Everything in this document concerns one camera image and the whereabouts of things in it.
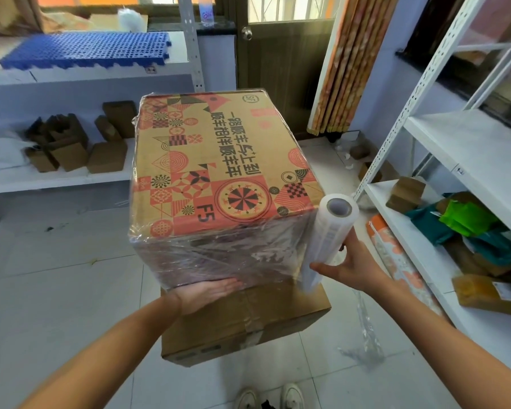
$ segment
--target blue perforated tile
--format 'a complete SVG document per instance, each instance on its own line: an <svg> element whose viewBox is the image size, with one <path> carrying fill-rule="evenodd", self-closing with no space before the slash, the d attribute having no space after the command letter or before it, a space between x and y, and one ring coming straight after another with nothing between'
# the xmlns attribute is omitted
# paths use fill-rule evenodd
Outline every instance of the blue perforated tile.
<svg viewBox="0 0 511 409"><path fill-rule="evenodd" d="M164 65L170 46L168 33L72 32L37 34L0 59L2 68L82 68L99 64Z"/></svg>

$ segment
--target white shoe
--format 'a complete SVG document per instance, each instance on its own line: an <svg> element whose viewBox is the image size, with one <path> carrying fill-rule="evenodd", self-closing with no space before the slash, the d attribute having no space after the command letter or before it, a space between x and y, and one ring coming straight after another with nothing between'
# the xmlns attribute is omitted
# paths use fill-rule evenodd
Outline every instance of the white shoe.
<svg viewBox="0 0 511 409"><path fill-rule="evenodd" d="M295 383L288 383L282 387L280 409L305 409L303 393Z"/></svg>
<svg viewBox="0 0 511 409"><path fill-rule="evenodd" d="M261 409L259 396L252 388L245 388L240 391L235 399L234 409Z"/></svg>

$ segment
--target stretch film roll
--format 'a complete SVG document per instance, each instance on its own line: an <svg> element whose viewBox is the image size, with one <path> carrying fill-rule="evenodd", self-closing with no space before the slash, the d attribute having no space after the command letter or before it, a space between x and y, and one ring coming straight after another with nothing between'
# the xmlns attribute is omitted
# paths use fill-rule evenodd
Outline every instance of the stretch film roll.
<svg viewBox="0 0 511 409"><path fill-rule="evenodd" d="M332 193L322 198L305 251L305 258L301 264L299 281L301 289L311 291L320 282L321 276L313 271L309 264L330 261L359 215L360 209L354 199L349 196Z"/></svg>

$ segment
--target door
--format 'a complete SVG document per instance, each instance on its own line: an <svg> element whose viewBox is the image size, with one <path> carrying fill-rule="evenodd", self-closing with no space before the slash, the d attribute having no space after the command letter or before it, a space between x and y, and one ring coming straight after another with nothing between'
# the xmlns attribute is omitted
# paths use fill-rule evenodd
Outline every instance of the door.
<svg viewBox="0 0 511 409"><path fill-rule="evenodd" d="M238 88L264 88L296 138L307 137L339 0L237 0Z"/></svg>

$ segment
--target brown curtain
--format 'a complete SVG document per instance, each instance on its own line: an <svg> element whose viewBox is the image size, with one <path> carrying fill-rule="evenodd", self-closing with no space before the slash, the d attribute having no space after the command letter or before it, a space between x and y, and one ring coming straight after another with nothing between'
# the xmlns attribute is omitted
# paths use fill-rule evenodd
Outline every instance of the brown curtain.
<svg viewBox="0 0 511 409"><path fill-rule="evenodd" d="M42 22L37 0L0 0L0 36L41 33Z"/></svg>
<svg viewBox="0 0 511 409"><path fill-rule="evenodd" d="M346 0L309 133L348 130L397 1Z"/></svg>

